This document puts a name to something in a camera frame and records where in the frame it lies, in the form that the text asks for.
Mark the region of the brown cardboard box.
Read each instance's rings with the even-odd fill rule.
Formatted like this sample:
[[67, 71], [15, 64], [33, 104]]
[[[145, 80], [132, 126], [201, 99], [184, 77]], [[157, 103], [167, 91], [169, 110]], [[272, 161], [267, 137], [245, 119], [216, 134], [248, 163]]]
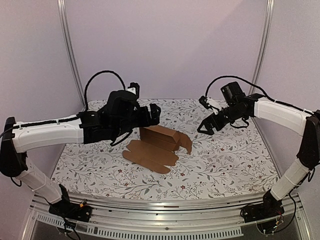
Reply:
[[179, 157], [175, 154], [180, 147], [187, 154], [192, 152], [192, 141], [180, 131], [160, 125], [141, 127], [139, 140], [131, 140], [122, 156], [135, 164], [158, 174], [167, 174], [169, 167], [176, 165]]

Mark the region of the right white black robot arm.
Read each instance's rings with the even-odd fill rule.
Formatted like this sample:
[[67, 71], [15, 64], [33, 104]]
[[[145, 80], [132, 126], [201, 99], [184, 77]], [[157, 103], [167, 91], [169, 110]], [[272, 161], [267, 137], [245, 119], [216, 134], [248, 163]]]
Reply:
[[203, 95], [199, 103], [213, 113], [206, 117], [197, 131], [212, 136], [236, 120], [247, 122], [248, 118], [268, 120], [296, 132], [302, 137], [299, 151], [291, 166], [280, 180], [263, 196], [258, 213], [269, 218], [278, 210], [281, 200], [305, 179], [311, 179], [314, 169], [320, 164], [320, 112], [297, 109], [296, 107], [271, 99], [265, 92], [246, 95], [234, 81], [223, 86], [221, 92], [227, 107]]

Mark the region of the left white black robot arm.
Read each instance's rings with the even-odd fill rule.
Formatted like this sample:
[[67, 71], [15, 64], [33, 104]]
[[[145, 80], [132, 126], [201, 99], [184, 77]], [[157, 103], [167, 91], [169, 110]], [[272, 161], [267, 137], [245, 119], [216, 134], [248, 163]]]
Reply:
[[9, 117], [0, 135], [0, 172], [25, 183], [32, 191], [42, 195], [63, 216], [74, 213], [68, 193], [52, 182], [31, 161], [27, 152], [32, 149], [60, 144], [92, 144], [129, 136], [134, 128], [156, 126], [161, 109], [155, 103], [140, 106], [138, 95], [129, 90], [112, 91], [107, 103], [99, 110], [79, 112], [62, 119], [41, 122], [16, 122]]

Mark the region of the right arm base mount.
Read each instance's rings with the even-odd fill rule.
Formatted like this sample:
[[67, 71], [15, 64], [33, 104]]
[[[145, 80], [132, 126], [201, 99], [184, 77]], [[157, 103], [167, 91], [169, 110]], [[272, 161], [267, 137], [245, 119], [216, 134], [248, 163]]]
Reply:
[[247, 204], [240, 210], [245, 223], [258, 222], [257, 229], [264, 235], [274, 234], [284, 222], [282, 201], [266, 201], [259, 204]]

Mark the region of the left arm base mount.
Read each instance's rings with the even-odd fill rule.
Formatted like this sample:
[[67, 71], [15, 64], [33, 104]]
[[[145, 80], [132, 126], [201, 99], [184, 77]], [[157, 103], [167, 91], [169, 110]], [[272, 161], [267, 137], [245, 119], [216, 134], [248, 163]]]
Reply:
[[61, 218], [71, 219], [88, 223], [92, 215], [93, 208], [84, 199], [80, 203], [73, 203], [62, 199], [57, 203], [49, 203], [49, 213], [60, 216]]

